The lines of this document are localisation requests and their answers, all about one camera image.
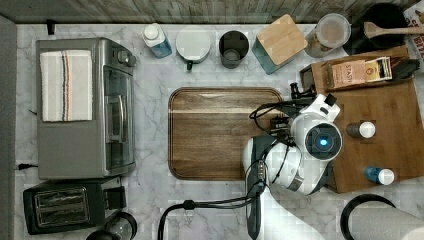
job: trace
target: black cup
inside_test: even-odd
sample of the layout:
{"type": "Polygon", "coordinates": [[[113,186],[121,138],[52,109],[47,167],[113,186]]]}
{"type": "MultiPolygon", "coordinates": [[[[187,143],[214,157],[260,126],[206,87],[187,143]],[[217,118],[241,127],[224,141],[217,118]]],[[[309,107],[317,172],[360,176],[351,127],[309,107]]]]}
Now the black cup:
{"type": "Polygon", "coordinates": [[[365,14],[352,24],[349,40],[343,49],[349,55],[372,52],[397,47],[404,44],[404,35],[388,34],[368,38],[364,32],[364,22],[372,22],[381,28],[408,27],[402,10],[390,3],[379,3],[369,8],[365,14]]]}
{"type": "Polygon", "coordinates": [[[236,68],[249,51],[247,37],[239,31],[230,31],[219,40],[221,63],[226,68],[236,68]]]}

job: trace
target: blue light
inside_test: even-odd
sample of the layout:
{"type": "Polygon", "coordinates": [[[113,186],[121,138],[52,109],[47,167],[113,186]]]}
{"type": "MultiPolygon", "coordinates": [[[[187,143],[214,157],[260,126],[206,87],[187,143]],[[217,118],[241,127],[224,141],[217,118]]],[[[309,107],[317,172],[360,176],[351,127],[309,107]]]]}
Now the blue light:
{"type": "Polygon", "coordinates": [[[325,139],[321,139],[321,140],[319,140],[319,143],[320,143],[322,146],[326,146],[326,145],[328,144],[328,141],[327,141],[327,140],[325,140],[325,139]]]}

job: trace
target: oven control knob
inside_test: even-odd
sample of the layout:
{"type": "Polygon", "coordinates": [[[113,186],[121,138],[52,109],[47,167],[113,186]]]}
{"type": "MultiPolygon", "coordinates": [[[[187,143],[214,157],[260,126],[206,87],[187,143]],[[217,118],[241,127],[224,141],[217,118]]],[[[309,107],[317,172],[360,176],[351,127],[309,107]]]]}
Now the oven control knob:
{"type": "Polygon", "coordinates": [[[118,61],[120,63],[125,63],[128,67],[134,67],[136,59],[131,53],[127,51],[119,51],[118,52],[118,61]]]}

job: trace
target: black mug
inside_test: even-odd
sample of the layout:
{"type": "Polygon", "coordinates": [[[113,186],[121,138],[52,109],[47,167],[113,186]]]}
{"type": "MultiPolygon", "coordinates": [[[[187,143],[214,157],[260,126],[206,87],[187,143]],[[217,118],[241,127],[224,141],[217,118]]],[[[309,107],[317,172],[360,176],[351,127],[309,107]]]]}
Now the black mug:
{"type": "Polygon", "coordinates": [[[236,68],[249,51],[247,37],[239,31],[230,31],[219,40],[221,63],[226,68],[236,68]]]}

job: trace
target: oven door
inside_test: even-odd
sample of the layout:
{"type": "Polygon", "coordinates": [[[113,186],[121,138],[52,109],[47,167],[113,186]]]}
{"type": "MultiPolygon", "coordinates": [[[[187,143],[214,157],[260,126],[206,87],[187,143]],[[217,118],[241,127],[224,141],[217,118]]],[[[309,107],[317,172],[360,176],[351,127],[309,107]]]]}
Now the oven door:
{"type": "Polygon", "coordinates": [[[124,171],[126,166],[134,163],[132,76],[116,68],[104,66],[103,79],[105,166],[110,175],[115,175],[117,171],[124,171]]]}

